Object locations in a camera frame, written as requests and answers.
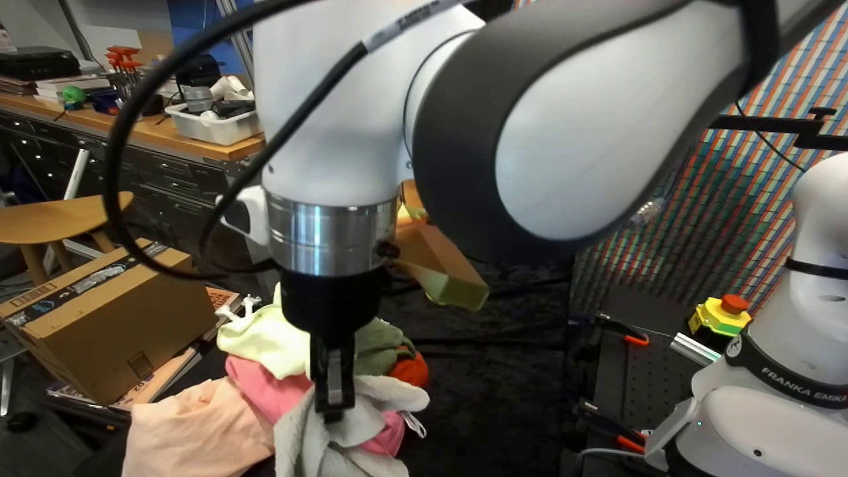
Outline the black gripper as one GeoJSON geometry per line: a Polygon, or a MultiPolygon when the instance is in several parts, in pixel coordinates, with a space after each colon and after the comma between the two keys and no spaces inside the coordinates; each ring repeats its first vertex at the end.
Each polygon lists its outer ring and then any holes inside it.
{"type": "Polygon", "coordinates": [[[355,332],[378,312],[383,274],[304,275],[280,280],[284,315],[310,334],[310,380],[316,410],[338,421],[355,405],[355,332]]]}

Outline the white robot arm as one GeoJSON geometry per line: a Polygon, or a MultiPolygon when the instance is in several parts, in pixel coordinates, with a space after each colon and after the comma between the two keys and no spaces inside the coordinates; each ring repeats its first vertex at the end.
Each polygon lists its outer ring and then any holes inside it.
{"type": "Polygon", "coordinates": [[[577,248],[647,195],[775,63],[802,0],[460,0],[248,9],[265,145],[228,198],[310,332],[318,413],[355,401],[353,334],[378,304],[412,183],[485,259],[577,248]]]}

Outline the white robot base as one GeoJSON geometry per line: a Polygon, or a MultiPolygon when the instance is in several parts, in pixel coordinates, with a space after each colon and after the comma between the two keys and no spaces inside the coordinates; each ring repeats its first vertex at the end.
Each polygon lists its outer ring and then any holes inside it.
{"type": "Polygon", "coordinates": [[[648,433],[652,468],[848,477],[848,154],[813,164],[791,209],[795,243],[773,291],[648,433]]]}

